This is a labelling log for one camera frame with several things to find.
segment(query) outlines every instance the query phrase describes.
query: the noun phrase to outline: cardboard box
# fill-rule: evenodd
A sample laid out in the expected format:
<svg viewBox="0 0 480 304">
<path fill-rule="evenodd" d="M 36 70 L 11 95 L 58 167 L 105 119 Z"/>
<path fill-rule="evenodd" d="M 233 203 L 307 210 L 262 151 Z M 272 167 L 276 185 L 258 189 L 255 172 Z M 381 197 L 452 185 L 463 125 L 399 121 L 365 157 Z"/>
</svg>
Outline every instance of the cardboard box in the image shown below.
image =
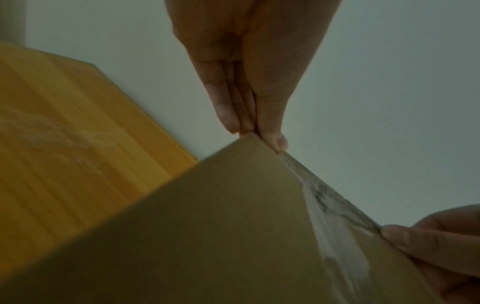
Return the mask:
<svg viewBox="0 0 480 304">
<path fill-rule="evenodd" d="M 1 303 L 441 303 L 379 226 L 243 137 L 0 287 Z"/>
</svg>

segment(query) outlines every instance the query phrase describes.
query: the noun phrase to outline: wall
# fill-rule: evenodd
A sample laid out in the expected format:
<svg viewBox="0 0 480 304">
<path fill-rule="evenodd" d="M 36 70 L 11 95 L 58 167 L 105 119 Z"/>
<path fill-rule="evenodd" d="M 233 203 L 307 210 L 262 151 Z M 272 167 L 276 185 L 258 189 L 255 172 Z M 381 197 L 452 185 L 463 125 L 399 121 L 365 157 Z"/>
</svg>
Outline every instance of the wall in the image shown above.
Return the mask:
<svg viewBox="0 0 480 304">
<path fill-rule="evenodd" d="M 288 107 L 290 153 L 380 223 L 478 203 L 479 11 L 345 0 Z M 97 64 L 199 158 L 233 140 L 160 0 L 30 0 L 25 39 Z"/>
</svg>

